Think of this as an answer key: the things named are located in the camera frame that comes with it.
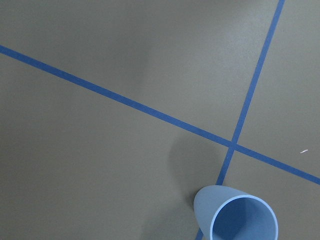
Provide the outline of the light blue plastic cup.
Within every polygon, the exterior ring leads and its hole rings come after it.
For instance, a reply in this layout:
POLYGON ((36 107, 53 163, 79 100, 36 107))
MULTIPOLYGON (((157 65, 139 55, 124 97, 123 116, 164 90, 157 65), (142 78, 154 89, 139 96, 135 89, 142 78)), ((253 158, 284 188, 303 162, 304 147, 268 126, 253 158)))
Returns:
POLYGON ((207 240, 277 240, 272 208, 261 198, 222 185, 200 189, 193 201, 199 228, 207 240))

